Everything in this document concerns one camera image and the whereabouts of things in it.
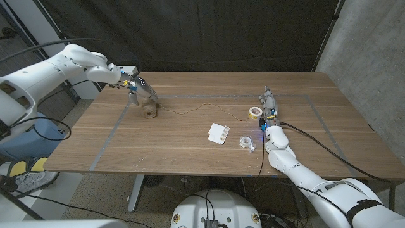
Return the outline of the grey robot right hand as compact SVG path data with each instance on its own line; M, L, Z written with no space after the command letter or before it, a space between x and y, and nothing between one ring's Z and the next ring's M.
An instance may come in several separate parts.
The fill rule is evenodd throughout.
M280 123L278 119L278 104L268 86L265 86L263 95L259 95L259 101L263 105L263 118L266 126L278 125Z

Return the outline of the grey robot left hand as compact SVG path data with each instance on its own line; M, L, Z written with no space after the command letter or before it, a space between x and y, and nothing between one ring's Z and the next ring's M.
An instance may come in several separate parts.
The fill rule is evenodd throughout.
M155 90L137 74L129 75L128 73L122 71L118 85L129 89L129 101L136 106L139 106L137 99L138 95L142 96L143 98L149 98L153 101L158 100Z

